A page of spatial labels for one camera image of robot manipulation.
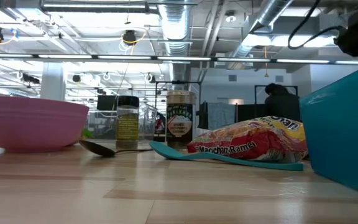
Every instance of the spoon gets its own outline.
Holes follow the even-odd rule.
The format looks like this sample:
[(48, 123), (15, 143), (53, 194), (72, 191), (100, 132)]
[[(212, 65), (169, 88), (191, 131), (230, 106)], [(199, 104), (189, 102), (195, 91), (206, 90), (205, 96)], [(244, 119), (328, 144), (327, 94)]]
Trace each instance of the spoon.
[(195, 160), (195, 159), (217, 159), (224, 162), (230, 162), (233, 164), (245, 165), (245, 166), (254, 166), (254, 167), (263, 167), (269, 169), (280, 169), (280, 170), (296, 170), (303, 171), (303, 164), (300, 162), (296, 163), (277, 163), (277, 162), (257, 162), (257, 161), (247, 161), (242, 159), (230, 158), (227, 156), (221, 156), (219, 154), (211, 152), (199, 152), (193, 153), (190, 155), (184, 155), (171, 147), (168, 147), (160, 142), (150, 142), (150, 146), (154, 151), (161, 156), (167, 159), (179, 159), (179, 160)]
[(101, 146), (99, 144), (96, 144), (94, 142), (80, 140), (80, 145), (84, 147), (85, 149), (103, 157), (114, 157), (116, 153), (119, 152), (143, 152), (143, 151), (151, 151), (153, 149), (130, 149), (130, 150), (118, 150), (113, 151), (112, 149), (109, 149), (108, 147)]

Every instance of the column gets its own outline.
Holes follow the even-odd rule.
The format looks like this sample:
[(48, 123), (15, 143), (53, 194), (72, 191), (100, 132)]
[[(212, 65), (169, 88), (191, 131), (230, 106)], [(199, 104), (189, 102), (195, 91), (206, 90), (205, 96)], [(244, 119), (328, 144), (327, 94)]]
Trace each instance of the column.
[(67, 74), (63, 63), (44, 62), (41, 82), (41, 98), (64, 101), (66, 95)]

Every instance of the fluorescent light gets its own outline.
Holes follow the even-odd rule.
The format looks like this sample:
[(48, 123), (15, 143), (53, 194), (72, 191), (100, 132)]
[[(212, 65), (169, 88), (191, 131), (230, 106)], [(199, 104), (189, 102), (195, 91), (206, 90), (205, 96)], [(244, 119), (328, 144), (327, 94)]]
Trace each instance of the fluorescent light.
[(329, 63), (329, 60), (277, 59), (278, 63)]
[(270, 62), (270, 59), (264, 58), (218, 58), (220, 62)]
[(66, 89), (74, 89), (74, 90), (95, 90), (98, 87), (91, 87), (91, 86), (66, 86)]
[[(72, 8), (131, 8), (131, 9), (144, 9), (143, 5), (130, 5), (130, 4), (44, 4), (44, 7), (72, 7)], [(156, 6), (150, 6), (151, 9), (157, 9)]]
[(335, 64), (337, 65), (358, 65), (358, 61), (336, 61)]
[(100, 59), (118, 59), (118, 60), (125, 60), (125, 59), (132, 59), (132, 60), (150, 60), (152, 57), (150, 56), (131, 56), (131, 55), (123, 55), (123, 56), (114, 56), (114, 55), (100, 55), (98, 56)]
[(158, 60), (197, 60), (210, 61), (210, 57), (157, 57)]
[(40, 58), (70, 58), (70, 59), (91, 59), (90, 55), (38, 55)]
[(30, 54), (0, 54), (2, 58), (31, 58)]

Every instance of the teal plastic spoon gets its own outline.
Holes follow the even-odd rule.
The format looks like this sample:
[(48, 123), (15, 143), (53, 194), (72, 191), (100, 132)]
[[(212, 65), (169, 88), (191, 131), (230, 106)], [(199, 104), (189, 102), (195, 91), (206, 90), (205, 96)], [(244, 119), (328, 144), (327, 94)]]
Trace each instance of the teal plastic spoon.
[(262, 167), (269, 169), (280, 169), (280, 170), (294, 170), (294, 171), (303, 171), (303, 164), (300, 162), (282, 164), (277, 162), (256, 162), (256, 161), (246, 161), (242, 159), (234, 159), (227, 156), (221, 156), (211, 152), (199, 152), (190, 155), (184, 155), (171, 147), (168, 147), (160, 142), (150, 142), (150, 146), (154, 151), (161, 156), (167, 159), (179, 159), (179, 160), (195, 160), (195, 159), (217, 159), (224, 162), (230, 162), (233, 164), (245, 165), (245, 166), (254, 166)]

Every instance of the metal spoon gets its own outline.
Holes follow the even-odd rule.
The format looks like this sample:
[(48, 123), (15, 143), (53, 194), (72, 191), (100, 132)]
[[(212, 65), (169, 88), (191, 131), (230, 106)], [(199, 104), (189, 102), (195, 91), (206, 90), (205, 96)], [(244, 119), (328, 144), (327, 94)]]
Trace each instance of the metal spoon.
[(116, 153), (119, 152), (144, 152), (144, 151), (153, 150), (153, 149), (141, 149), (141, 150), (130, 149), (130, 150), (118, 150), (115, 152), (112, 149), (109, 149), (108, 147), (104, 147), (94, 142), (85, 141), (85, 140), (80, 140), (80, 145), (85, 149), (103, 157), (114, 157)]

